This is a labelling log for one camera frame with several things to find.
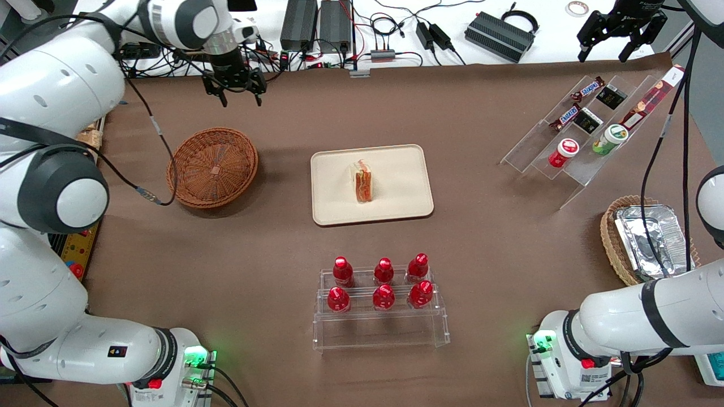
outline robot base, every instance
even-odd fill
[[[563,321],[567,315],[567,311],[553,311],[543,318],[539,331],[529,339],[529,343],[533,348],[542,344],[549,350],[532,354],[531,349],[531,355],[533,361],[540,360],[542,373],[556,398],[583,400],[611,377],[611,364],[592,369],[581,366],[581,362],[568,350],[563,339]],[[536,376],[539,382],[541,379],[543,377]],[[608,391],[604,391],[592,401],[605,401],[608,394]]]
[[[138,389],[129,386],[131,404],[133,407],[197,407],[204,406],[206,398],[197,403],[200,396],[206,397],[203,390],[187,389],[181,387],[184,378],[208,379],[205,372],[187,365],[192,361],[214,363],[214,352],[207,351],[198,341],[196,335],[185,328],[172,328],[171,333],[176,337],[178,351],[176,362],[171,372],[161,383],[158,389]]]

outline acrylic stand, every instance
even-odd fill
[[[606,161],[616,153],[616,150],[624,146],[626,143],[621,144],[615,150],[611,151],[605,156],[601,156],[593,152],[592,145],[599,139],[603,131],[610,125],[619,123],[623,117],[630,111],[635,105],[641,100],[644,94],[651,89],[657,82],[653,76],[648,76],[638,87],[634,87],[630,83],[626,82],[620,76],[614,76],[608,83],[615,86],[620,91],[624,92],[628,97],[624,100],[615,110],[612,110],[608,106],[604,105],[601,101],[596,99],[596,95],[600,92],[600,89],[596,89],[592,95],[588,95],[578,105],[583,108],[586,107],[593,114],[598,116],[602,121],[601,124],[592,134],[588,134],[586,131],[581,129],[576,123],[568,123],[559,133],[549,127],[549,124],[558,119],[566,111],[568,111],[574,103],[571,98],[571,94],[581,90],[594,79],[589,76],[585,76],[581,79],[576,86],[574,86],[548,113],[537,125],[535,125],[528,134],[521,139],[518,144],[513,147],[508,154],[503,157],[500,161],[507,162],[513,168],[517,169],[521,173],[526,173],[531,168],[534,168],[545,175],[548,179],[554,180],[561,173],[565,176],[572,178],[578,184],[576,189],[571,193],[568,199],[565,200],[561,209],[571,202],[579,193],[581,193],[586,186],[596,177],[598,171],[601,170]],[[643,122],[646,121],[645,117],[639,124],[637,124],[629,134],[629,140],[636,134],[636,131],[641,128]],[[548,156],[557,148],[558,143],[564,138],[574,139],[581,150],[575,157],[569,159],[562,168],[556,168],[549,164]]]
[[[447,312],[439,288],[433,284],[433,298],[422,309],[407,304],[412,285],[405,283],[406,265],[393,266],[395,305],[377,311],[372,305],[374,269],[355,269],[355,287],[345,288],[350,295],[351,310],[343,314],[327,306],[329,289],[335,286],[332,270],[322,270],[314,310],[313,348],[317,351],[343,348],[383,348],[402,345],[434,345],[450,343]],[[426,279],[434,283],[432,270]]]

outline beige tray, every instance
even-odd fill
[[[372,170],[372,202],[358,203],[350,164]],[[416,144],[322,151],[311,158],[312,217],[321,226],[425,217],[432,192],[425,154]]]

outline wicker basket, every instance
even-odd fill
[[[659,201],[651,198],[646,198],[644,202],[646,205],[656,205],[659,203]],[[623,208],[624,206],[639,204],[641,204],[641,199],[638,195],[621,197],[613,201],[601,218],[601,240],[603,240],[603,247],[606,249],[606,255],[614,271],[616,271],[618,277],[621,278],[626,285],[636,285],[642,282],[635,277],[634,270],[631,268],[626,249],[623,247],[623,242],[621,242],[618,236],[618,229],[616,229],[613,214],[617,209]],[[696,252],[694,244],[691,244],[691,257],[694,259],[696,267],[700,267],[699,254]]]
[[[184,141],[174,152],[178,173],[176,199],[199,209],[228,204],[241,195],[256,175],[258,154],[243,133],[213,127]],[[171,161],[166,182],[173,190]]]

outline red bottle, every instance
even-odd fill
[[[374,268],[374,283],[377,285],[390,284],[395,276],[395,270],[392,269],[392,262],[383,257],[379,260],[377,267]]]
[[[327,305],[330,307],[332,312],[338,313],[347,312],[350,308],[352,308],[350,295],[347,294],[347,291],[344,291],[339,287],[332,287],[332,289],[329,290]]]
[[[387,284],[380,285],[372,294],[372,303],[377,311],[386,311],[395,303],[395,292]]]
[[[427,255],[425,253],[418,254],[408,265],[408,272],[405,273],[405,282],[408,284],[416,284],[425,280],[428,270]]]
[[[334,268],[332,268],[334,281],[340,287],[352,288],[355,286],[355,278],[352,273],[352,264],[342,256],[334,260]]]
[[[410,304],[411,307],[419,309],[430,301],[432,301],[432,283],[430,281],[422,280],[410,290],[408,304]]]

